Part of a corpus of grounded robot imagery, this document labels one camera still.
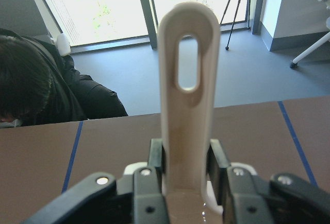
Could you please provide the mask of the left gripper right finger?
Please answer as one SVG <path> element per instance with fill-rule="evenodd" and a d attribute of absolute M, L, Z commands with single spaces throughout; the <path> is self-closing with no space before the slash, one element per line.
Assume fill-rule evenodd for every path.
<path fill-rule="evenodd" d="M 207 173 L 223 223 L 329 223 L 329 193 L 289 173 L 263 180 L 210 140 Z"/>

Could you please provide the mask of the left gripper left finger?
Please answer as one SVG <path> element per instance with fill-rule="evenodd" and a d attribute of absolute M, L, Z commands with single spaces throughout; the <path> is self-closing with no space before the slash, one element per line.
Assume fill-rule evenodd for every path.
<path fill-rule="evenodd" d="M 146 166 L 120 179 L 93 173 L 34 213 L 24 223 L 169 223 L 161 191 L 164 151 L 152 139 Z"/>

